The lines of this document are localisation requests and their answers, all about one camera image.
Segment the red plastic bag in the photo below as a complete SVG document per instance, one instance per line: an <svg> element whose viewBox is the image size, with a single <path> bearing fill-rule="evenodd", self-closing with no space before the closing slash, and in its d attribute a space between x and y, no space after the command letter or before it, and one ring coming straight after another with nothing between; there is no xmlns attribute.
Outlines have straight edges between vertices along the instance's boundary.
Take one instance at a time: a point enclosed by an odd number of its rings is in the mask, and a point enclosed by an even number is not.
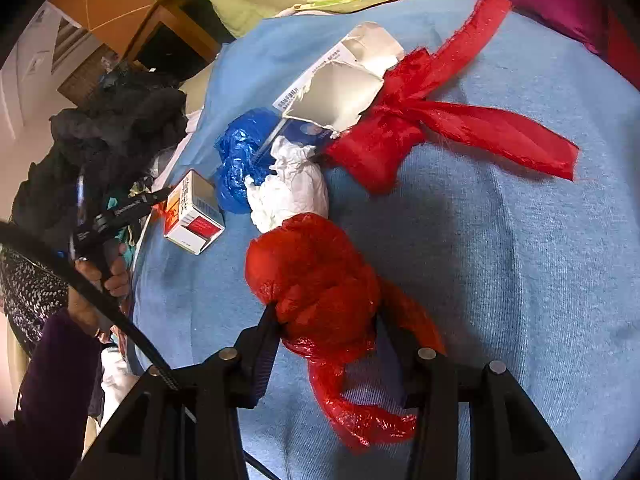
<svg viewBox="0 0 640 480"><path fill-rule="evenodd" d="M363 451L413 437L416 416L346 398L346 367L375 350L373 320L383 304L421 346L443 352L442 337L424 307L380 278L341 228L296 214L250 242L245 279L276 307L282 341L306 359L319 408L344 444Z"/></svg>

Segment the white plastic bag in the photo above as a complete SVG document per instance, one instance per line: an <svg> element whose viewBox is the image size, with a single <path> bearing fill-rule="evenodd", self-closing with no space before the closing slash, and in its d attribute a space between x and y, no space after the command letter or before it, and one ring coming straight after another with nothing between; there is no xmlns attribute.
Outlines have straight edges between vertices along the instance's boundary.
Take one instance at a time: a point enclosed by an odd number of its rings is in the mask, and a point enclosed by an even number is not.
<svg viewBox="0 0 640 480"><path fill-rule="evenodd" d="M312 212L329 217L329 194L320 166L312 160L314 147L298 146L284 136L271 145L274 163L261 184L246 176L250 220L259 232L269 232L284 220Z"/></svg>

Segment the black white dotted garment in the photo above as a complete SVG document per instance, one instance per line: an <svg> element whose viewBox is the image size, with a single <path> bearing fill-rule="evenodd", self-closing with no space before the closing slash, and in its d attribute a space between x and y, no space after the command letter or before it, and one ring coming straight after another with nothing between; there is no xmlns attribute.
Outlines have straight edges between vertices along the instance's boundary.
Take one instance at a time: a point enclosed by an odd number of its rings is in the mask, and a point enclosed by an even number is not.
<svg viewBox="0 0 640 480"><path fill-rule="evenodd" d="M1 249L1 304L18 343L32 356L47 319L67 304L67 286L9 247Z"/></svg>

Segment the red fabric ribbon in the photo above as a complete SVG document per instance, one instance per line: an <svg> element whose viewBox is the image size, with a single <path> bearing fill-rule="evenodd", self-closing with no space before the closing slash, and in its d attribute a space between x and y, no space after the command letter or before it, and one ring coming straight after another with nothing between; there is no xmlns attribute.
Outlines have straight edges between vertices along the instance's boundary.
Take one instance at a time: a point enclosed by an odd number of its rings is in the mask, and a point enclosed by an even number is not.
<svg viewBox="0 0 640 480"><path fill-rule="evenodd" d="M526 116L433 101L428 96L480 54L512 8L510 0L478 0L469 18L434 53L417 48L384 76L372 105L327 148L371 194L387 194L411 150L434 132L552 177L574 178L579 148Z"/></svg>

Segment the blue plastic bag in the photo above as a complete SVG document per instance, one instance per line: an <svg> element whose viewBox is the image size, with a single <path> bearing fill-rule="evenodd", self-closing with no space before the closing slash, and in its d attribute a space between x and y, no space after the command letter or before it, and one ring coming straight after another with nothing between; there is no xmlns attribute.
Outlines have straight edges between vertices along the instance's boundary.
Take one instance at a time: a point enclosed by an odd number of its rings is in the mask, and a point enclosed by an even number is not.
<svg viewBox="0 0 640 480"><path fill-rule="evenodd" d="M261 185L265 177L273 174L270 166L274 158L270 150L272 133L278 125L284 125L278 114L266 108L254 108L232 120L216 141L220 165L214 181L218 205L224 211L250 213L245 178L251 177L256 185Z"/></svg>

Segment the red Nilrich paper bag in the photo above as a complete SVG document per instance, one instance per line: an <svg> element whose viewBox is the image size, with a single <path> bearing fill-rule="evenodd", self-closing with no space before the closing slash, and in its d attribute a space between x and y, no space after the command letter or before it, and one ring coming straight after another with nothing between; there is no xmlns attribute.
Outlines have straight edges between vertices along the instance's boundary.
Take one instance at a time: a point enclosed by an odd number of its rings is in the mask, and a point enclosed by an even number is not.
<svg viewBox="0 0 640 480"><path fill-rule="evenodd" d="M612 8L608 8L608 45L605 57L616 72L625 77L634 88L640 89L639 48Z"/></svg>

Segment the red white small box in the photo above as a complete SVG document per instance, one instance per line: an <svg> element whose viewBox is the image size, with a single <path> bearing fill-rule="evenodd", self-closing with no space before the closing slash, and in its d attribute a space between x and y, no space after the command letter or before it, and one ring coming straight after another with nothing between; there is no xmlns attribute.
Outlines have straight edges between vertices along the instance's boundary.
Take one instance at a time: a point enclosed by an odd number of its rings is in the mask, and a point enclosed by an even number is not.
<svg viewBox="0 0 640 480"><path fill-rule="evenodd" d="M187 252L199 255L225 228L215 187L190 169L168 195L163 236Z"/></svg>

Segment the black clothes pile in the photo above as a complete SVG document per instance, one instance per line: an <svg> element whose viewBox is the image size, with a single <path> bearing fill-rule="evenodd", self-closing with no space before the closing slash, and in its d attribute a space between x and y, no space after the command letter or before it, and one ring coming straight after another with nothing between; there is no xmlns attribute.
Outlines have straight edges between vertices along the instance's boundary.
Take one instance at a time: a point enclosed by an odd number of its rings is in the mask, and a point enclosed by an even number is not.
<svg viewBox="0 0 640 480"><path fill-rule="evenodd" d="M186 135L186 94L155 72L116 68L88 99L50 119L52 148L29 166L11 220L55 250L77 226L77 180L84 179L89 217L125 195L160 152Z"/></svg>

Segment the light blue towel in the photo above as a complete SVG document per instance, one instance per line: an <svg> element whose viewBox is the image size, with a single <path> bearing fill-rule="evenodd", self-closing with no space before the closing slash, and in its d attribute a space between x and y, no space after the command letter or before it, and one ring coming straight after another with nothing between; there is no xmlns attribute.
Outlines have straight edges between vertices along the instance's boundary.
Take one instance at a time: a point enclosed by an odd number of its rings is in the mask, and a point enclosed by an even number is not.
<svg viewBox="0 0 640 480"><path fill-rule="evenodd" d="M362 22L436 51L476 0L399 0L355 14L263 20L214 64L198 131L169 182L210 178L229 122L270 107ZM575 180L546 178L430 133L388 195L328 168L330 215L369 263L431 315L454 362L506 363L582 479L613 479L639 441L639 91L582 44L511 11L432 99L525 115L580 148ZM199 363L254 325L246 214L199 256L146 231L132 318L171 367ZM239 412L244 448L281 479L403 479L411 444L352 453L280 348L265 397Z"/></svg>

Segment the blue white toothpaste box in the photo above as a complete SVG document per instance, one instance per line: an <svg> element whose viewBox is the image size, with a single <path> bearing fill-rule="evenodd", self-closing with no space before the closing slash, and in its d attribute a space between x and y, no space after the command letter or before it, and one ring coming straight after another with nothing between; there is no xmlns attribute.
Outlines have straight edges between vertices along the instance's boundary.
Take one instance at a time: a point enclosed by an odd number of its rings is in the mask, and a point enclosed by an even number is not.
<svg viewBox="0 0 640 480"><path fill-rule="evenodd" d="M311 64L272 103L280 120L255 160L277 136L299 145L325 146L356 125L384 84L384 75L405 57L385 28L363 22Z"/></svg>

